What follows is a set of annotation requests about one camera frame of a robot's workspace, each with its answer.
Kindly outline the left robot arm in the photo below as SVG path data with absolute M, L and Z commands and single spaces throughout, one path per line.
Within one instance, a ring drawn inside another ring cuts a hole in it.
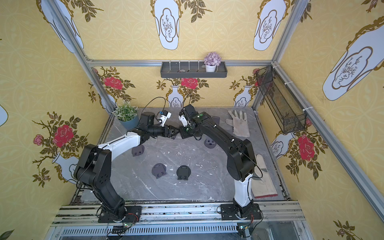
M 155 124 L 156 115 L 144 112 L 139 123 L 121 137 L 104 144 L 85 146 L 75 168 L 75 179 L 93 191 L 102 203 L 102 212 L 106 213 L 111 221 L 122 222 L 128 214 L 125 200 L 118 195 L 111 183 L 112 161 L 151 137 L 172 138 L 177 135 L 176 127 L 166 125 L 171 116 L 170 112 L 163 110 L 159 123 Z

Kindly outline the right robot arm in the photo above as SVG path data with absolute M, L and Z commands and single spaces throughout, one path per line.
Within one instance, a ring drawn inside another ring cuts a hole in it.
M 252 143 L 241 140 L 216 124 L 206 112 L 198 113 L 192 105 L 183 107 L 179 113 L 183 139 L 206 135 L 227 155 L 227 170 L 235 181 L 234 205 L 241 215 L 252 208 L 250 179 L 255 172 L 256 155 Z

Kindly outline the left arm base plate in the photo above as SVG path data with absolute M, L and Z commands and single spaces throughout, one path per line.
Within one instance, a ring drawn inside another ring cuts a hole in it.
M 110 211 L 102 206 L 98 223 L 132 223 L 140 220 L 142 206 L 124 206 L 117 208 L 116 211 Z

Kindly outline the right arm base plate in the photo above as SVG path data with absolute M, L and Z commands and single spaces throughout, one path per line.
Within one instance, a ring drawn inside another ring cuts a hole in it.
M 238 204 L 221 204 L 219 213 L 222 220 L 261 220 L 263 218 L 259 205 L 253 202 L 245 207 Z

